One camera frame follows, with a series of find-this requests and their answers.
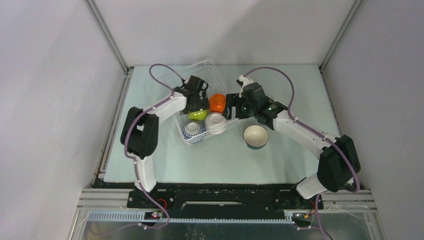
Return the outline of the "lime green square bowl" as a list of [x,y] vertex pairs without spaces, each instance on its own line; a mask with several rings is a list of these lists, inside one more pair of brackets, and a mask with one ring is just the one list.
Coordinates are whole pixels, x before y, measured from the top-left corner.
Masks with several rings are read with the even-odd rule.
[[188,119],[190,121],[204,121],[209,115],[209,111],[207,109],[189,112]]

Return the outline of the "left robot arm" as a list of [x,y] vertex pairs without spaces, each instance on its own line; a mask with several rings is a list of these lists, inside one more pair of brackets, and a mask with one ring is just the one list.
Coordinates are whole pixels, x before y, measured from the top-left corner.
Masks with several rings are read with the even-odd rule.
[[129,109],[120,142],[124,155],[133,161],[135,186],[142,190],[138,201],[145,208],[153,208],[158,202],[158,194],[152,190],[157,184],[153,153],[158,146],[160,124],[178,112],[188,114],[208,109],[208,88],[205,80],[192,75],[153,106]]

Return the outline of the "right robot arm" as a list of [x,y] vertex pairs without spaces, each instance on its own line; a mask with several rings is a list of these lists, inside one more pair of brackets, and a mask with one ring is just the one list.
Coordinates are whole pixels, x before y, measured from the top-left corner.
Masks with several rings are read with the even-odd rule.
[[227,94],[225,113],[240,120],[255,118],[259,124],[301,144],[317,158],[316,173],[298,182],[290,196],[295,208],[304,209],[312,197],[326,191],[337,192],[350,180],[359,182],[361,165],[349,136],[336,137],[306,125],[287,106],[266,96],[257,82],[243,86],[239,93]]

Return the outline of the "teal bowl white dots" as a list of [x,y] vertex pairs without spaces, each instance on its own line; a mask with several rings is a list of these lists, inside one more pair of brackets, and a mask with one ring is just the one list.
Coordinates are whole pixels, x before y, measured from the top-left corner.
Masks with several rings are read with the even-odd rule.
[[243,132],[243,140],[249,149],[260,150],[269,142],[269,133],[260,125],[250,125]]

